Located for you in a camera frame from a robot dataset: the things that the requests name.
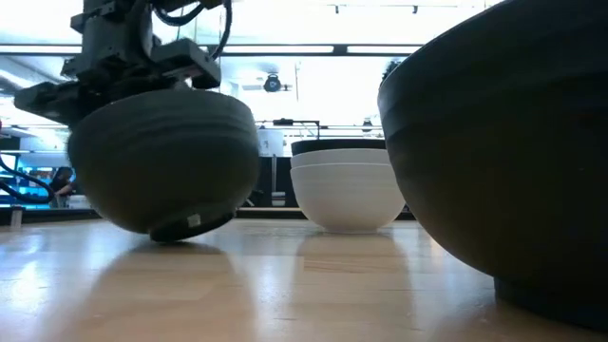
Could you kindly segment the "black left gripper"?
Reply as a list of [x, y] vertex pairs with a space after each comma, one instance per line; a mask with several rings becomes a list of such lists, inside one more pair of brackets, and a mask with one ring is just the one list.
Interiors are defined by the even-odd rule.
[[61, 74], [69, 81], [18, 90], [16, 108], [73, 126], [93, 112], [83, 88], [152, 88], [158, 81], [150, 60], [149, 0], [84, 0], [70, 26], [82, 34], [82, 44], [81, 52], [64, 62]]

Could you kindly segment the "black bowl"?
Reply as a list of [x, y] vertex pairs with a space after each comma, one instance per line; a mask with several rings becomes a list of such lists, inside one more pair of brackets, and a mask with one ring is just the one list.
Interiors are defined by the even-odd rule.
[[205, 90], [157, 90], [87, 115], [66, 145], [76, 181], [104, 219], [159, 242], [231, 220], [257, 185], [253, 113]]
[[399, 189], [496, 296], [608, 333], [608, 0], [502, 0], [377, 95]]
[[321, 150], [352, 148], [385, 149], [386, 144], [384, 140], [376, 139], [321, 139], [291, 143], [293, 156]]

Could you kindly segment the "black frame light bar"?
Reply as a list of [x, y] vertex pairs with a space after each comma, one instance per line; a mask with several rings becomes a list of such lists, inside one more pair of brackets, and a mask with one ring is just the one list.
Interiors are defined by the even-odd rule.
[[[228, 56], [409, 56], [422, 46], [404, 45], [228, 45], [223, 53]], [[0, 44], [0, 55], [70, 56], [80, 53], [80, 45]]]

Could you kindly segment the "person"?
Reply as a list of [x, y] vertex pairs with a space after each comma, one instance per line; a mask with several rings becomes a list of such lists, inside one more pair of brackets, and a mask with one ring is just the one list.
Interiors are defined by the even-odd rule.
[[54, 192], [54, 198], [50, 202], [49, 207], [51, 209], [67, 208], [68, 198], [74, 193], [76, 184], [72, 180], [74, 171], [71, 167], [61, 166], [55, 173], [50, 188]]

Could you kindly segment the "black partition panels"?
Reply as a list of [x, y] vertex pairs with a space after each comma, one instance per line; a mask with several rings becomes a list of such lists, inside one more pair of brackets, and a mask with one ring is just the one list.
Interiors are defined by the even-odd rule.
[[259, 158], [254, 203], [259, 207], [273, 207], [273, 200], [283, 200], [284, 207], [298, 207], [291, 178], [290, 157]]

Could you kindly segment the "black table edge rail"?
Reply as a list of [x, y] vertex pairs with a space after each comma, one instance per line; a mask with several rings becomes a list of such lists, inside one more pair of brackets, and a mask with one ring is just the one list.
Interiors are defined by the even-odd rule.
[[[11, 207], [0, 208], [0, 226], [11, 223]], [[24, 209], [23, 223], [46, 223], [57, 221], [99, 219], [92, 209]], [[237, 219], [305, 219], [298, 208], [255, 208], [245, 207], [237, 210]]]

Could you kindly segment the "white box on stand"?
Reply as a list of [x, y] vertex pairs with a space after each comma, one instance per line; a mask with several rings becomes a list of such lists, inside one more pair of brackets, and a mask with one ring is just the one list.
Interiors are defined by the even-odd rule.
[[282, 157], [284, 155], [284, 134], [278, 129], [259, 129], [258, 149], [261, 157]]

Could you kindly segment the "black stand with crossbar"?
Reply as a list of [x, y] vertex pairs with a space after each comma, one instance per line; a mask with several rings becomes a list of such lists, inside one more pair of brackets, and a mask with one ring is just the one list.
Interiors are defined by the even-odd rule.
[[301, 138], [311, 137], [316, 140], [321, 136], [320, 121], [315, 120], [295, 120], [295, 119], [274, 119], [274, 120], [259, 120], [256, 121], [258, 129], [279, 129], [279, 130], [304, 130], [304, 134], [300, 134]]

